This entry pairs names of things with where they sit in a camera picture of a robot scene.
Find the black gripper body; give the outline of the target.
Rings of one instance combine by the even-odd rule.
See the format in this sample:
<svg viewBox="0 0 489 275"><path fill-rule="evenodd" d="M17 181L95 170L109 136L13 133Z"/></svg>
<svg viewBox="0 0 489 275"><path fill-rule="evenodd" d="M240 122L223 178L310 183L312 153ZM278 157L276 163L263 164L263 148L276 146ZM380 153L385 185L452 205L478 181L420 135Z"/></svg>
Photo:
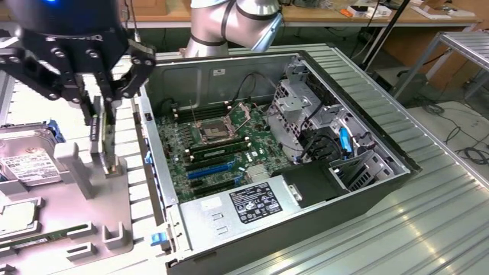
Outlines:
<svg viewBox="0 0 489 275"><path fill-rule="evenodd" d="M19 38L35 56L53 62L53 49L67 52L76 73L91 73L99 53L109 71L128 49L128 37L119 18L117 1L5 1L19 26Z"/></svg>

